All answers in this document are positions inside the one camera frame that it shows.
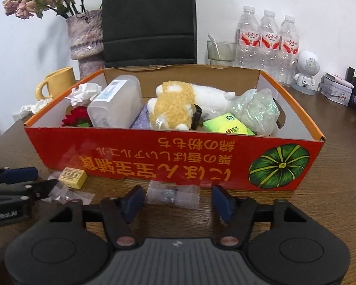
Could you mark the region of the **clear bag with screws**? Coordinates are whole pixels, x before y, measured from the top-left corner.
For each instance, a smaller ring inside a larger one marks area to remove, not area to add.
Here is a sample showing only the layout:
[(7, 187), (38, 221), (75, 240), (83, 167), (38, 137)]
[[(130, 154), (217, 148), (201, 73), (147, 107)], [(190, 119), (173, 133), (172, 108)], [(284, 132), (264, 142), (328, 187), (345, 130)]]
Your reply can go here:
[(200, 204), (200, 188), (196, 185), (151, 181), (146, 192), (146, 202), (196, 210)]

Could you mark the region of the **small yellow box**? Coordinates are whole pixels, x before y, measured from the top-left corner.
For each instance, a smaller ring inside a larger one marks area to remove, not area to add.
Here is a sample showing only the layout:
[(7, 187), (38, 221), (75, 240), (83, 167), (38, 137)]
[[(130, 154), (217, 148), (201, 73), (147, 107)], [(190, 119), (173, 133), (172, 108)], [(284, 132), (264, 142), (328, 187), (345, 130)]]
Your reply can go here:
[(81, 169), (65, 167), (58, 180), (71, 189), (81, 189), (87, 180), (87, 173)]

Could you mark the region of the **green tissue pack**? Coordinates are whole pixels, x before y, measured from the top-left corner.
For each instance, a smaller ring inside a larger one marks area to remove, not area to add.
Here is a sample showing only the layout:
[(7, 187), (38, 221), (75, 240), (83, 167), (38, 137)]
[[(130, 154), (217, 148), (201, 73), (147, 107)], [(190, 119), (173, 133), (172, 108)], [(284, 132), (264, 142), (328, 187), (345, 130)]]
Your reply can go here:
[(203, 122), (202, 130), (213, 133), (255, 135), (253, 131), (230, 113)]

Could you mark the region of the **red artificial flower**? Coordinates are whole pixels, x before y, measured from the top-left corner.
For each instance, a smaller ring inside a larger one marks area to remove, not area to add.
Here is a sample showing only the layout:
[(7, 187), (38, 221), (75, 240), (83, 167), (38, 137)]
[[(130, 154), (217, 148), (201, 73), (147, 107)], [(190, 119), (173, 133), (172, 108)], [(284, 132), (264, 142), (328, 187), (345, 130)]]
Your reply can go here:
[(92, 122), (85, 106), (75, 107), (65, 115), (61, 122), (62, 127), (92, 127)]

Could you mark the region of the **iridescent plastic bag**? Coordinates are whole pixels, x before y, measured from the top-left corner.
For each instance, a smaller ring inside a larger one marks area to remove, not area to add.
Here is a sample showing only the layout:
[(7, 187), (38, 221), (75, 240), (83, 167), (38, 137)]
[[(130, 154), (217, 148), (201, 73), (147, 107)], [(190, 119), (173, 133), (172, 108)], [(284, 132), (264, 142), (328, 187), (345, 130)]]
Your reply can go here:
[(269, 88), (250, 89), (230, 100), (228, 112), (259, 136), (270, 136), (280, 110)]

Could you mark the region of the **translucent plastic container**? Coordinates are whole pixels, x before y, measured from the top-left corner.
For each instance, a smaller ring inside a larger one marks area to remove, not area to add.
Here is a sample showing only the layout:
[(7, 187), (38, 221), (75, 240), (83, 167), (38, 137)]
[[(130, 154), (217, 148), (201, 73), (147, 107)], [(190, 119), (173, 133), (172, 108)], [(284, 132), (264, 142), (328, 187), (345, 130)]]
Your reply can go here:
[(139, 80), (121, 75), (90, 103), (87, 112), (94, 127), (128, 129), (142, 108)]

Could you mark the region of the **white tissue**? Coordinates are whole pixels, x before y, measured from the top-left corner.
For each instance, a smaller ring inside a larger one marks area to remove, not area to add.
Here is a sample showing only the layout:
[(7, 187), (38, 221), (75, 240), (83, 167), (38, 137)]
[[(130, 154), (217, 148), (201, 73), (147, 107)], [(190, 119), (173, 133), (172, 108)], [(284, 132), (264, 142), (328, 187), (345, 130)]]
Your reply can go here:
[(20, 119), (25, 118), (29, 114), (37, 114), (41, 109), (43, 109), (52, 99), (42, 99), (37, 101), (35, 104), (23, 105), (19, 112)]
[(87, 107), (102, 91), (97, 83), (80, 84), (73, 88), (65, 98), (69, 100), (72, 107)]

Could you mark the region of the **yellow white plush toy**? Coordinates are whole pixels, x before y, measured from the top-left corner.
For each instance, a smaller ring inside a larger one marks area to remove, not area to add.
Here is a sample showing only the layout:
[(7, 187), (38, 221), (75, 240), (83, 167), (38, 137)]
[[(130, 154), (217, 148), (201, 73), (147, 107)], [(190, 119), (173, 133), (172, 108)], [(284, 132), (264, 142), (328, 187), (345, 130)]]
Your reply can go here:
[(154, 130), (189, 131), (197, 112), (201, 119), (211, 120), (225, 114), (234, 91), (223, 91), (181, 81), (157, 86), (156, 97), (147, 102), (150, 127)]

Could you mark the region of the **orange cardboard pumpkin box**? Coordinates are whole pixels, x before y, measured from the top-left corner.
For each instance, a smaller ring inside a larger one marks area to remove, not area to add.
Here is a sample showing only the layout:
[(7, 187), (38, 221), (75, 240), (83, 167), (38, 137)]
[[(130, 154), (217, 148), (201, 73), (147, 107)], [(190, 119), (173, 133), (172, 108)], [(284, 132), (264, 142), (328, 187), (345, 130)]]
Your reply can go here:
[(294, 190), (322, 149), (325, 136), (299, 103), (259, 70), (200, 64), (107, 68), (85, 82), (106, 86), (121, 75), (139, 80), (144, 99), (165, 81), (208, 85), (241, 94), (268, 88), (286, 119), (270, 136), (65, 127), (66, 94), (24, 125), (46, 167), (83, 169), (92, 176), (137, 178), (226, 189)]

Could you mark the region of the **purple knitted cloth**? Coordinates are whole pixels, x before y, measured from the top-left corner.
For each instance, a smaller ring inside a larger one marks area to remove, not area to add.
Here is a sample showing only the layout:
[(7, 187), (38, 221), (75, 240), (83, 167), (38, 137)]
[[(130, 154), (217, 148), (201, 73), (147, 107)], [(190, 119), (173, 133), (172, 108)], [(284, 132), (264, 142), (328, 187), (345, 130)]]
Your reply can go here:
[(147, 105), (144, 105), (130, 129), (150, 129), (149, 112)]

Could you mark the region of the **yellow ceramic mug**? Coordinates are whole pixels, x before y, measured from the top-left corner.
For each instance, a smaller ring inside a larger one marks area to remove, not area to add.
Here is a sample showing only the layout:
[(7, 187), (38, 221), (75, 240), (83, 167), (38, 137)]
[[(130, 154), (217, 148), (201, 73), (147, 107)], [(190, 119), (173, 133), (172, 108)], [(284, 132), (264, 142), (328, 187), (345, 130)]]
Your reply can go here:
[[(54, 99), (67, 89), (75, 85), (76, 79), (72, 67), (61, 68), (47, 75), (35, 90), (36, 100)], [(48, 96), (43, 94), (43, 87), (47, 86)]]

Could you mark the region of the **grey printed tin box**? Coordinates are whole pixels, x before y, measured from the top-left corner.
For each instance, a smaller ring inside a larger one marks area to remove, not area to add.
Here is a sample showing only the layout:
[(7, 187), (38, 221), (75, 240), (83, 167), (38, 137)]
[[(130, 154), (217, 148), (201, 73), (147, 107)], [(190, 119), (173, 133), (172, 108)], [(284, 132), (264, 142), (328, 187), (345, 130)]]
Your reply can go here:
[(338, 76), (324, 73), (318, 84), (318, 89), (328, 100), (348, 106), (354, 85)]

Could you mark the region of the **green tinted drinking glass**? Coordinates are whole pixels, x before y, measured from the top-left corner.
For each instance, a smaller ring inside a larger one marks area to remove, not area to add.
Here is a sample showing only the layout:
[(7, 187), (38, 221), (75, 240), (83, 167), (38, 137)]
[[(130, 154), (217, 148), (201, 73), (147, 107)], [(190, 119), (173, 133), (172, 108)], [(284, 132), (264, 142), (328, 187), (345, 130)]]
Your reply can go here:
[(217, 41), (221, 58), (219, 60), (209, 60), (210, 65), (216, 66), (233, 66), (236, 59), (237, 45), (235, 43), (227, 43)]

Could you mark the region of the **white robot figurine speaker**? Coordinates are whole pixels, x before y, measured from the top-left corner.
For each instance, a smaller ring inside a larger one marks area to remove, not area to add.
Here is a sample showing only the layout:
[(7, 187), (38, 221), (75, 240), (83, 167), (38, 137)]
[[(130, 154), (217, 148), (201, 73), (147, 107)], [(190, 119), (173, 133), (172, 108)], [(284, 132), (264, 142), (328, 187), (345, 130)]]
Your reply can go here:
[(313, 52), (304, 50), (296, 58), (295, 66), (298, 73), (294, 75), (291, 87), (303, 94), (313, 96), (315, 94), (315, 90), (312, 89), (315, 87), (314, 76), (320, 71), (317, 56)]

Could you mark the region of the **pink marbled ceramic vase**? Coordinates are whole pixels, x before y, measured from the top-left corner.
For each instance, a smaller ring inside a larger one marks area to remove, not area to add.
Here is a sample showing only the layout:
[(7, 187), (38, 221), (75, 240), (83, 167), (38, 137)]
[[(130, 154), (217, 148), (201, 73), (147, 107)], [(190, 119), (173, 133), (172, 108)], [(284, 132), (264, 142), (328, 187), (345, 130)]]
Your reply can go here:
[(80, 79), (105, 67), (101, 24), (102, 10), (86, 11), (67, 19), (70, 56), (78, 61)]

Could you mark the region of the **left clear water bottle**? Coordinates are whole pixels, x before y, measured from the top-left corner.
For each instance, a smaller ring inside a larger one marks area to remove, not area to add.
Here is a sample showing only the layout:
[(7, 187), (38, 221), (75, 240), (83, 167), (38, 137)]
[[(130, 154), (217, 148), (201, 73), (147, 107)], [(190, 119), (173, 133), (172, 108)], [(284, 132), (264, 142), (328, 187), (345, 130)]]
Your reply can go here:
[(255, 8), (244, 6), (236, 31), (237, 65), (255, 69), (260, 46), (260, 25), (255, 17)]

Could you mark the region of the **clear water bottle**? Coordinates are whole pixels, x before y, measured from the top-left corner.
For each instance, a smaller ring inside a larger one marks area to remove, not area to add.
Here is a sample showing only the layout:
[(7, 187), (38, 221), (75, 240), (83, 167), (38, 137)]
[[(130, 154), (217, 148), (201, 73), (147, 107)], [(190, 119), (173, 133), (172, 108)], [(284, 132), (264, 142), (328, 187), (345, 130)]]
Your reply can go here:
[(273, 78), (278, 68), (280, 49), (280, 31), (274, 11), (264, 10), (264, 16), (260, 22), (260, 36), (259, 66), (261, 70)]
[(260, 46), (260, 25), (255, 17), (255, 8), (244, 6), (236, 31), (237, 65), (255, 69)]
[(295, 59), (299, 50), (300, 37), (295, 26), (295, 18), (285, 15), (280, 30), (280, 55), (277, 80), (281, 85), (290, 86), (295, 73)]

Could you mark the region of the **middle clear water bottle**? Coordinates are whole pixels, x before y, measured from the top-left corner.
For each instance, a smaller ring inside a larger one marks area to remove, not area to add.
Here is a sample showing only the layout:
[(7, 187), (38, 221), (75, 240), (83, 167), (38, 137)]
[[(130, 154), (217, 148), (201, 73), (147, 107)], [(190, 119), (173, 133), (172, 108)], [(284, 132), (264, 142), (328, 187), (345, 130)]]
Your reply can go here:
[(280, 49), (280, 31), (274, 11), (264, 10), (264, 16), (260, 22), (260, 36), (259, 66), (261, 70), (273, 78), (278, 68)]

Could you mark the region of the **black lipstick tubes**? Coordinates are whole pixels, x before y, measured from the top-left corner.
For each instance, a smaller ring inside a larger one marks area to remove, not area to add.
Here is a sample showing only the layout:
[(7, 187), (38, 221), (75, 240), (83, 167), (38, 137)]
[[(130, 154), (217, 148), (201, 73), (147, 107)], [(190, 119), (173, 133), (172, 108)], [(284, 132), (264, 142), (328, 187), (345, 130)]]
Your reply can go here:
[(348, 106), (351, 108), (355, 108), (354, 99), (356, 96), (356, 76), (355, 76), (355, 69), (352, 67), (348, 67), (345, 75), (345, 80), (352, 84), (352, 93), (349, 99)]

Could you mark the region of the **clear spoon in glass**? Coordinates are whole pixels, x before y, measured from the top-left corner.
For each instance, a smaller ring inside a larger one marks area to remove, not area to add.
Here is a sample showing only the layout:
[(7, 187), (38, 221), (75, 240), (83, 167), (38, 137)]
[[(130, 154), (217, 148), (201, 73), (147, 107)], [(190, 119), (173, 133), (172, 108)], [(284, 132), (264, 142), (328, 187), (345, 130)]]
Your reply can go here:
[(210, 60), (219, 60), (221, 58), (221, 54), (219, 51), (218, 44), (217, 44), (216, 40), (211, 36), (210, 33), (208, 33), (207, 36), (208, 36), (208, 41), (207, 41), (208, 58)]

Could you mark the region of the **right clear water bottle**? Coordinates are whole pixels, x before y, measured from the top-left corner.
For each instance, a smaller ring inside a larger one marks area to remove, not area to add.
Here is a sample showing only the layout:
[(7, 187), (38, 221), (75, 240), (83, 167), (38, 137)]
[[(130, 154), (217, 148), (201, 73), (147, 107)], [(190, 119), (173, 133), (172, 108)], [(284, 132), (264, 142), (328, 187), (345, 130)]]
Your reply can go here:
[(280, 30), (280, 55), (277, 80), (281, 85), (290, 86), (295, 73), (295, 59), (299, 50), (300, 37), (295, 26), (295, 18), (285, 15)]

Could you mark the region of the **black paper shopping bag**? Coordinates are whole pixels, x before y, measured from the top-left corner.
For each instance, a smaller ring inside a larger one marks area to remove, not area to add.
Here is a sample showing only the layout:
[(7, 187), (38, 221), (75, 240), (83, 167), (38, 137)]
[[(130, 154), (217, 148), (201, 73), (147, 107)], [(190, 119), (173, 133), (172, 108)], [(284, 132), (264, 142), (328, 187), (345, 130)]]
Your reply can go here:
[(108, 68), (197, 63), (195, 0), (103, 0)]

